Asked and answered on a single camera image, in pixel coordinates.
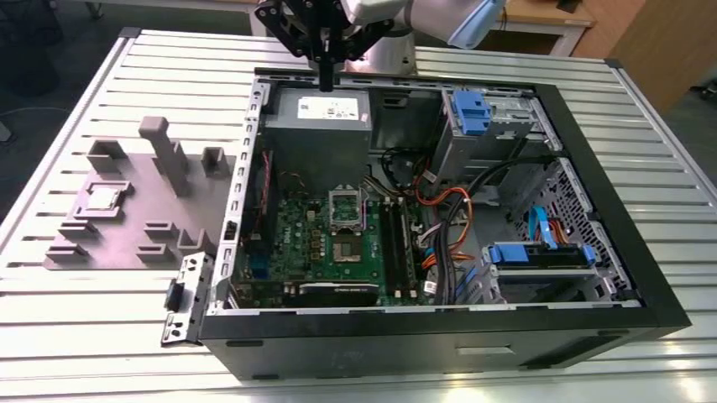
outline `black cable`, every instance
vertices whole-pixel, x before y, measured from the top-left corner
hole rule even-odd
[[[424,156],[425,157],[424,161],[428,161],[429,160],[428,152],[429,152],[429,149],[410,149],[410,148],[403,148],[403,147],[393,147],[390,149],[386,149],[386,151],[383,151],[383,154],[379,157],[381,169],[383,170],[383,175],[386,176],[386,179],[389,180],[389,183],[391,184],[394,189],[399,191],[401,193],[408,193],[409,191],[413,191],[416,186],[413,184],[409,186],[403,186],[399,183],[394,174],[394,170],[391,169],[391,165],[394,164],[393,158],[402,154],[418,155],[418,158],[416,159],[416,163],[414,163],[414,172],[413,172],[414,173],[413,176],[416,176],[421,174],[421,172],[418,171],[420,166],[425,165],[425,162],[422,164],[418,164],[418,159]]]
[[[553,155],[542,155],[538,157],[524,157],[517,158],[514,160],[504,161],[494,166],[492,166],[488,170],[481,172],[481,174],[477,176],[477,178],[473,180],[473,182],[469,185],[469,195],[473,196],[478,189],[489,182],[489,180],[493,178],[493,176],[500,173],[502,170],[506,170],[512,168],[514,165],[522,165],[522,164],[549,164],[554,161],[556,157]],[[441,287],[452,286],[450,284],[456,282],[456,267],[453,265],[453,259],[450,257],[450,251],[449,251],[449,226],[453,222],[458,211],[461,210],[464,199],[460,198],[453,202],[453,205],[449,210],[449,215],[446,218],[441,221],[441,228],[437,231],[436,239],[434,239],[434,250],[436,250],[436,266],[438,269],[438,273],[442,272],[446,273],[446,276],[449,277],[446,279],[446,282],[444,284],[440,284]],[[456,287],[450,288],[448,292],[449,298],[444,296],[444,299],[449,303],[456,302]]]

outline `blue latch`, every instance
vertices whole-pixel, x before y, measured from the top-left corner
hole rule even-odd
[[[493,264],[528,261],[526,246],[517,243],[490,246],[489,253],[492,255]]]
[[[590,245],[582,245],[582,254],[585,254],[585,260],[588,261],[588,265],[592,266],[593,264],[596,264],[596,250]]]
[[[474,91],[456,91],[453,104],[464,135],[484,135],[492,125],[492,106],[484,100],[484,94]]]

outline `aluminum table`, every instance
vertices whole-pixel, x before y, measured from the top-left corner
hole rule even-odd
[[[127,30],[0,227],[0,398],[717,400],[717,192],[630,78],[601,60],[433,48],[417,59],[421,75],[561,89],[693,326],[569,369],[528,373],[241,383],[206,349],[160,349],[174,270],[42,266],[90,170],[84,154],[96,139],[150,152],[136,133],[144,115],[169,118],[186,153],[214,145],[235,153],[254,68],[306,62],[274,39]]]

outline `metal chassis frame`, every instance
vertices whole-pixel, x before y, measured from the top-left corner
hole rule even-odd
[[[317,77],[307,71],[257,69],[250,108],[247,111],[247,137],[243,141],[241,160],[251,160],[254,139],[259,130],[261,105],[267,101],[267,91],[282,81],[298,86],[317,86]],[[470,79],[440,79],[432,77],[397,77],[382,75],[351,75],[339,77],[343,87],[397,87],[401,89],[441,89],[470,84],[501,88],[520,87],[533,90],[546,110],[546,117],[561,138],[565,155],[577,170],[584,184],[586,197],[600,215],[613,246],[622,262],[630,268],[630,279],[638,289],[642,307],[630,309],[569,309],[569,310],[514,310],[514,311],[462,311],[391,314],[345,315],[250,315],[233,316],[223,313],[223,301],[218,295],[229,295],[229,267],[234,264],[237,242],[223,242],[219,246],[218,265],[213,277],[210,306],[202,322],[199,340],[229,339],[255,340],[262,338],[302,337],[355,337],[424,334],[428,332],[501,332],[501,331],[557,331],[561,329],[594,329],[598,333],[617,332],[620,343],[636,337],[630,329],[642,328],[641,337],[659,338],[691,325],[685,311],[672,292],[657,262],[637,231],[628,210],[609,182],[609,178],[596,158],[588,140],[574,121],[568,105],[554,86],[541,84],[516,84],[498,81]],[[235,167],[235,175],[242,164]],[[241,191],[233,190],[227,211],[237,212],[227,218],[241,218]],[[568,364],[582,360],[576,358]]]

